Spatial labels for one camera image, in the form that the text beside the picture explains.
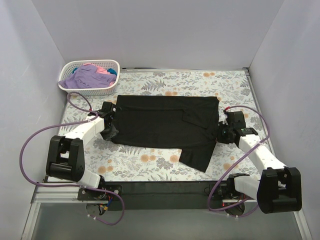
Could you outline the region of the black t shirt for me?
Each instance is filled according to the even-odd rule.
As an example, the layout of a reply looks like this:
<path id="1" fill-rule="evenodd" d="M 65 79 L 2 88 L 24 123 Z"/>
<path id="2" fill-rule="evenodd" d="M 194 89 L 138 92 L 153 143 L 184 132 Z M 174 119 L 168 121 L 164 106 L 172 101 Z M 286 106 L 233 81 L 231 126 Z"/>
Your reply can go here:
<path id="1" fill-rule="evenodd" d="M 215 96 L 119 95 L 112 142 L 180 149 L 181 163 L 205 172 L 217 142 L 219 103 Z"/>

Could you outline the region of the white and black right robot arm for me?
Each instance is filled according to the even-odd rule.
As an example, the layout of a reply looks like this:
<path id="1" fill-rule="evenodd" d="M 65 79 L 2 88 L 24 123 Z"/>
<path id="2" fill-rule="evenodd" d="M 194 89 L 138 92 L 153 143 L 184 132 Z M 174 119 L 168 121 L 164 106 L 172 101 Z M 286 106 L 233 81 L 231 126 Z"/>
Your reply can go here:
<path id="1" fill-rule="evenodd" d="M 256 130 L 246 126 L 241 111 L 225 112 L 226 123 L 219 123 L 218 141 L 235 144 L 248 154 L 257 168 L 260 179 L 247 173 L 230 174 L 226 180 L 226 192 L 232 199 L 245 195 L 257 201 L 265 214 L 296 212 L 302 208 L 301 173 L 296 167 L 288 167 L 278 160 L 261 142 Z"/>

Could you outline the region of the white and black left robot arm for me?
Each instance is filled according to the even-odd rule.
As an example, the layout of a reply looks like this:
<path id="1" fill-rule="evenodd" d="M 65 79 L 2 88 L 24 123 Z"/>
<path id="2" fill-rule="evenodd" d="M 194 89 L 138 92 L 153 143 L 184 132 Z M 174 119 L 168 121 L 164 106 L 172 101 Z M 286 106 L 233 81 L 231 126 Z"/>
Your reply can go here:
<path id="1" fill-rule="evenodd" d="M 100 175 L 86 168 L 85 146 L 97 135 L 110 141 L 118 133 L 113 125 L 116 110 L 115 104 L 105 101 L 97 115 L 88 115 L 86 123 L 63 136 L 53 136 L 49 144 L 46 174 L 89 187 L 89 194 L 95 200 L 103 199 L 107 193 L 106 187 L 101 184 Z"/>

